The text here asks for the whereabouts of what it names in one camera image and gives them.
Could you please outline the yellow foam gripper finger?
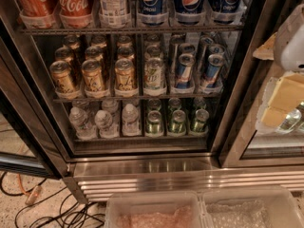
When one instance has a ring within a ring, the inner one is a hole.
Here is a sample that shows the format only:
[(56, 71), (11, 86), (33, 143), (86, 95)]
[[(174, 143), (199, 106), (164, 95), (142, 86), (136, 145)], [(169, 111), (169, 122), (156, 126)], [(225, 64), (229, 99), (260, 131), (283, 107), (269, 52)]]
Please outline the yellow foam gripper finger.
[(282, 76), (275, 83), (275, 90), (268, 106), (290, 112), (304, 101), (304, 75), (292, 73)]
[(287, 112), (282, 109), (268, 106), (261, 117), (261, 121), (269, 127), (281, 125), (287, 116)]

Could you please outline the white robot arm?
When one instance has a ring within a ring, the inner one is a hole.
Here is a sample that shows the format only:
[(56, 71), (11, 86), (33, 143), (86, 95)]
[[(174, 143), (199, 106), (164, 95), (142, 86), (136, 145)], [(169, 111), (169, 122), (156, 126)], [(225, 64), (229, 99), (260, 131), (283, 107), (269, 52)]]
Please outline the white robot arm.
[(298, 5), (278, 29), (274, 46), (275, 63), (284, 74), (265, 86), (260, 122), (269, 128), (283, 123), (288, 113), (304, 101), (304, 5)]

